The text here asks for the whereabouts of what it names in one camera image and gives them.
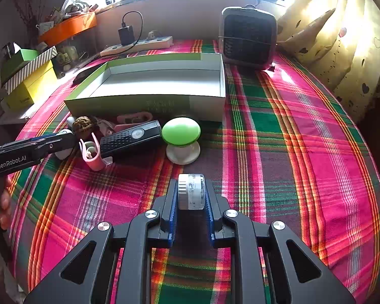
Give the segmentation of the person left hand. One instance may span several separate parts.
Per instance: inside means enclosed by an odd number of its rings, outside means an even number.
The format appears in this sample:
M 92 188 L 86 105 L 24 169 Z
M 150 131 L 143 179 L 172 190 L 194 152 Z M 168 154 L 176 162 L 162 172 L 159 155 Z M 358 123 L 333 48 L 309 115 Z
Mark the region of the person left hand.
M 9 228 L 11 223 L 11 196 L 9 188 L 11 180 L 9 177 L 5 178 L 5 186 L 0 199 L 0 226 L 3 231 Z

